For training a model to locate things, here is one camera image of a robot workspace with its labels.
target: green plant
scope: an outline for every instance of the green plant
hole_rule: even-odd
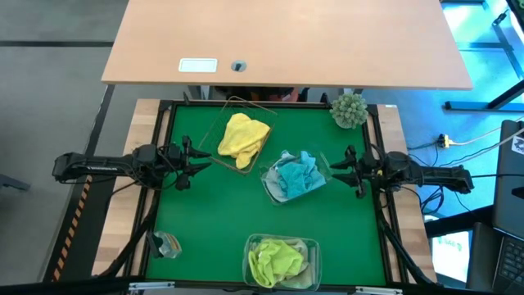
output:
[[[356,128],[368,119],[368,105],[360,94],[344,94],[333,102],[332,113],[335,122],[342,128]]]

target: wooden table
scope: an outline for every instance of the wooden table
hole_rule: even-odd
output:
[[[216,72],[181,72],[182,58]],[[472,88],[437,0],[130,0],[102,81]]]
[[[137,106],[129,127],[124,153],[130,153],[136,147],[151,142],[159,103],[160,101],[155,99],[140,99],[137,101]],[[406,152],[404,134],[396,106],[379,105],[377,109],[380,118],[382,139],[386,150]],[[167,111],[164,116],[167,119],[169,112]],[[163,144],[163,138],[165,137],[165,130],[167,128],[166,125],[167,124],[162,125],[160,130],[160,140],[157,143],[159,145]],[[368,126],[371,141],[376,142],[372,120],[368,121]],[[115,188],[119,188],[130,182],[132,181],[128,178],[118,179]],[[111,199],[97,251],[97,257],[93,266],[94,275],[104,271],[128,242],[138,205],[139,191],[139,187],[133,186],[115,194]],[[148,210],[151,197],[152,193],[148,195],[149,200],[145,211]],[[401,238],[405,248],[424,273],[430,279],[436,281],[417,196],[413,195],[410,191],[402,190],[395,193],[395,204]],[[138,273],[138,266],[142,256],[142,245],[143,243],[140,243],[135,251],[132,274]],[[388,251],[390,253],[393,279],[400,281],[395,250],[390,245]]]

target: sticker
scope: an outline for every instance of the sticker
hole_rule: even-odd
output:
[[[178,71],[185,73],[216,73],[216,58],[181,58]]]
[[[524,138],[515,136],[513,142],[511,143],[511,150],[518,152],[521,155],[524,155]]]

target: green mat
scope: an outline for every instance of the green mat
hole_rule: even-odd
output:
[[[191,189],[162,193],[156,230],[176,236],[183,253],[176,259],[151,258],[149,279],[242,282],[247,238],[276,234],[319,243],[322,284],[385,284],[369,196],[357,199],[353,188],[332,179],[302,199],[275,206],[260,182],[258,165],[278,159],[284,149],[298,151],[315,143],[331,163],[343,159],[348,144],[364,152],[362,129],[339,128],[326,110],[273,110],[278,113],[275,128],[249,175],[213,164],[192,178]],[[198,147],[219,111],[177,107],[172,140],[189,135]]]

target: clear plastic container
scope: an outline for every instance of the clear plastic container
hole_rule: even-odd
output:
[[[285,159],[284,154],[283,154],[284,152],[288,152],[289,156],[294,157],[294,159],[291,157]],[[280,156],[279,158],[275,158],[271,162],[266,162],[260,165],[260,181],[262,182],[262,185],[264,186],[265,192],[268,194],[269,199],[271,200],[271,202],[274,205],[282,205],[290,201],[295,201],[296,199],[304,197],[305,195],[313,192],[314,190],[320,189],[322,188],[322,186],[324,186],[322,185],[318,188],[311,189],[310,191],[305,192],[299,196],[288,197],[285,195],[277,195],[282,192],[282,190],[279,191],[278,184],[274,182],[274,179],[275,179],[274,174],[275,172],[278,173],[278,169],[279,169],[278,166],[285,165],[291,161],[299,162],[302,152],[306,152],[309,155],[309,157],[315,158],[315,163],[314,163],[316,166],[315,169],[324,177],[325,179],[324,185],[326,185],[332,179],[333,172],[331,168],[329,168],[328,160],[326,159],[326,157],[324,156],[322,152],[314,148],[305,149],[301,151],[282,151],[281,155],[276,155],[277,157]]]
[[[246,246],[244,247],[244,260],[242,262],[244,282],[250,286],[264,287],[260,286],[253,278],[253,274],[249,265],[249,252],[254,251],[263,240],[268,238],[279,239],[283,240],[284,242],[292,242],[293,240],[296,241],[297,239],[302,240],[302,242],[304,242],[307,248],[307,259],[305,261],[307,261],[308,263],[307,267],[310,268],[309,270],[307,270],[306,268],[298,274],[305,275],[305,277],[301,277],[301,281],[305,281],[305,279],[310,279],[311,285],[308,288],[294,288],[292,287],[292,285],[294,285],[292,281],[282,281],[276,283],[273,288],[282,290],[316,291],[318,289],[318,286],[320,285],[320,279],[322,278],[322,262],[320,256],[320,246],[318,245],[317,241],[310,238],[294,238],[271,234],[252,234],[247,239]]]

